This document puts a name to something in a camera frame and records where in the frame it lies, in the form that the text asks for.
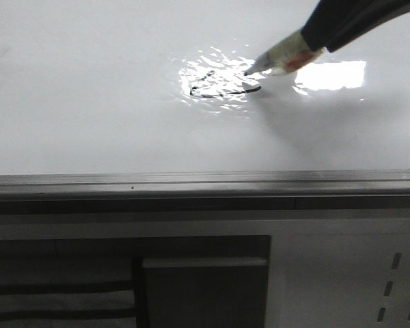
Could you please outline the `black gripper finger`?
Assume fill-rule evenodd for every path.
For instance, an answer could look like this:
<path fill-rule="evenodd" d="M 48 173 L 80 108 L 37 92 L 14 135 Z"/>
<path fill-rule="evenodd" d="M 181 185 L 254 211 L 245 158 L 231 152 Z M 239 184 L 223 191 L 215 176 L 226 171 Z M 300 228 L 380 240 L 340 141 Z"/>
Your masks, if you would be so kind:
<path fill-rule="evenodd" d="M 301 30 L 309 47 L 325 47 L 362 4 L 360 0 L 320 1 Z"/>
<path fill-rule="evenodd" d="M 332 37 L 325 48 L 337 51 L 372 29 L 410 12 L 410 1 L 363 1 Z"/>

